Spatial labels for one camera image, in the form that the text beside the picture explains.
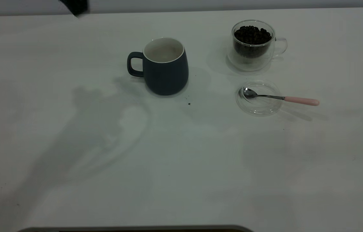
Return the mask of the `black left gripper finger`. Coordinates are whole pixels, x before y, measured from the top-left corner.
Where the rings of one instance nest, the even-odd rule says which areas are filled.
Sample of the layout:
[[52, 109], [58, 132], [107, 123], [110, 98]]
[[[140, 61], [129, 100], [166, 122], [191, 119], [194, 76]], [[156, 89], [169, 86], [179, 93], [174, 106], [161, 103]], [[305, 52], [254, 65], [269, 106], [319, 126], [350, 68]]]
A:
[[88, 12], [88, 0], [60, 0], [62, 4], [75, 16]]

